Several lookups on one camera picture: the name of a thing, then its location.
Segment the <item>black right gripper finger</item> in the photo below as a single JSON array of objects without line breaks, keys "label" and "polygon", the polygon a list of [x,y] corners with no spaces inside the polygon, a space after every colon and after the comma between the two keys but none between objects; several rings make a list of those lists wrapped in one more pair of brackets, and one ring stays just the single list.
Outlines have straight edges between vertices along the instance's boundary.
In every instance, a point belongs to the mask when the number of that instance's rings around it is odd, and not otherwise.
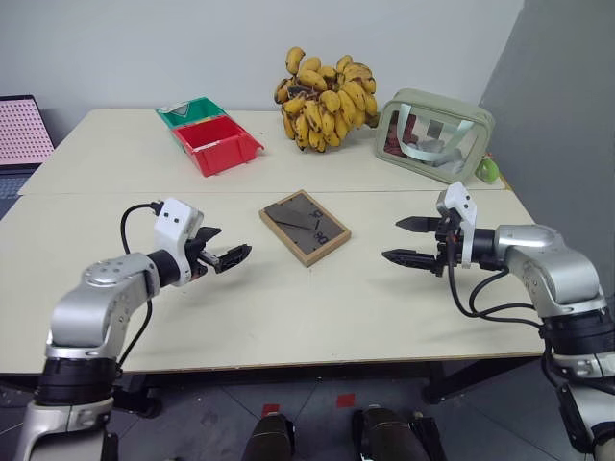
[{"label": "black right gripper finger", "polygon": [[395,225],[406,231],[429,233],[437,231],[439,219],[437,217],[410,216],[397,221]]},{"label": "black right gripper finger", "polygon": [[412,269],[438,274],[438,263],[434,255],[417,253],[414,250],[395,249],[381,253],[388,261]]}]

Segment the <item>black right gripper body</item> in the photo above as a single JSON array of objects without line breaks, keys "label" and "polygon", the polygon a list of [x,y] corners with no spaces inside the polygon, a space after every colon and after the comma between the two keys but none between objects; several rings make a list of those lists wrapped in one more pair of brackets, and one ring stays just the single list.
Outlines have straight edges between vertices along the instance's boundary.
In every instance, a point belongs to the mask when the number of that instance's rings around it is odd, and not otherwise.
[{"label": "black right gripper body", "polygon": [[436,226],[437,255],[433,273],[442,277],[445,271],[454,269],[459,262],[463,249],[461,217],[457,212],[450,212],[442,217]]}]

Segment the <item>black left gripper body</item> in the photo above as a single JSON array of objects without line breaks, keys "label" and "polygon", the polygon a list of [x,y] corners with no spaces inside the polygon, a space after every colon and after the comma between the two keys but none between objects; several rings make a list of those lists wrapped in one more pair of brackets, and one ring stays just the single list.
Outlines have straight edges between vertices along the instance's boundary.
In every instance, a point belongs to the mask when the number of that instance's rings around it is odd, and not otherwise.
[{"label": "black left gripper body", "polygon": [[184,245],[185,256],[191,271],[191,280],[204,276],[209,269],[212,269],[215,273],[220,272],[220,257],[209,253],[206,246],[207,241],[199,238],[189,239]]}]

